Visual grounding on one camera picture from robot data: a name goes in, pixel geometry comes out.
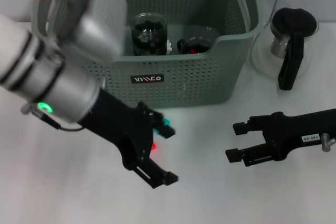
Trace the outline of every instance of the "perforated basket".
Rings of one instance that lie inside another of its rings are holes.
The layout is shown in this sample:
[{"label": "perforated basket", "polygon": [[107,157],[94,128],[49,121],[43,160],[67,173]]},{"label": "perforated basket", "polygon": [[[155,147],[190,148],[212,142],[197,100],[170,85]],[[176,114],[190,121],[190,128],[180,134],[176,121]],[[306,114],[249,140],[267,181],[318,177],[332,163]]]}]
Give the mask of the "perforated basket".
[{"label": "perforated basket", "polygon": [[[130,106],[139,101],[154,108],[203,105],[221,103],[230,97],[253,37],[263,26],[258,0],[127,1],[128,24],[135,15],[145,12],[156,12],[167,18],[173,55],[132,56],[129,27],[125,53],[118,62],[102,65],[73,52],[65,51],[65,55],[98,79],[105,79],[105,89]],[[40,18],[40,15],[44,13],[45,16],[50,2],[35,0],[34,3],[33,32],[40,37],[59,28],[61,21],[57,20],[61,15],[62,18],[71,15],[67,3],[60,0],[61,8],[49,24],[48,33],[41,31],[46,27],[46,18]],[[209,51],[195,55],[177,54],[178,40],[198,36],[213,40]]]}]

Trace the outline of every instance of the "glass teapot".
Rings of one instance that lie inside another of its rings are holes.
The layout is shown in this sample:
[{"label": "glass teapot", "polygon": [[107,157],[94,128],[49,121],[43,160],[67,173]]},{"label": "glass teapot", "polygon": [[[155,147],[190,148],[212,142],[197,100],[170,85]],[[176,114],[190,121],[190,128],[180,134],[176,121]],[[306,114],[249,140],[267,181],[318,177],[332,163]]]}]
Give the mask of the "glass teapot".
[{"label": "glass teapot", "polygon": [[278,77],[280,89],[291,90],[310,65],[318,30],[318,21],[306,10],[276,11],[251,48],[253,65],[262,74]]}]

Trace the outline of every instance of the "black lid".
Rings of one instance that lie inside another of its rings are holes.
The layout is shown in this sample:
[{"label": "black lid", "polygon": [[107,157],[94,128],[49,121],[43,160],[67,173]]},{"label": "black lid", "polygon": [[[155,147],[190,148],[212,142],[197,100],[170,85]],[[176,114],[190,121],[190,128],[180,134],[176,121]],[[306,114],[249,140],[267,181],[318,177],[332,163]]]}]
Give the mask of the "black lid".
[{"label": "black lid", "polygon": [[272,23],[283,34],[299,32],[304,38],[312,36],[317,28],[314,16],[303,9],[282,8],[274,14]]}]

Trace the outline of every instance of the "green indicator light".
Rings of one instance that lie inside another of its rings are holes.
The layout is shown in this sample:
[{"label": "green indicator light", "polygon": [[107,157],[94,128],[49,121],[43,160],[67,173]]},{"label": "green indicator light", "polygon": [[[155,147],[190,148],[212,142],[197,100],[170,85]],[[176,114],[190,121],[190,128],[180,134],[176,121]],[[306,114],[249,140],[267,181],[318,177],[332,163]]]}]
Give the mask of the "green indicator light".
[{"label": "green indicator light", "polygon": [[52,113],[52,108],[45,102],[39,102],[37,106],[45,112]]}]

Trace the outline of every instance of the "basket label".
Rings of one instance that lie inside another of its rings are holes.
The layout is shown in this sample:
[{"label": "basket label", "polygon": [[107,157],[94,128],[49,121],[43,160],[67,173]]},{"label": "basket label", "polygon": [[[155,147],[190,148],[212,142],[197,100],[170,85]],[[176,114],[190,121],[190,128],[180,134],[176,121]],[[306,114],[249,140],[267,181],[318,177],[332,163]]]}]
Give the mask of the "basket label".
[{"label": "basket label", "polygon": [[143,76],[131,76],[131,81],[134,84],[152,83],[152,82],[164,82],[164,76],[163,76],[162,73],[158,73],[158,74],[145,74]]}]

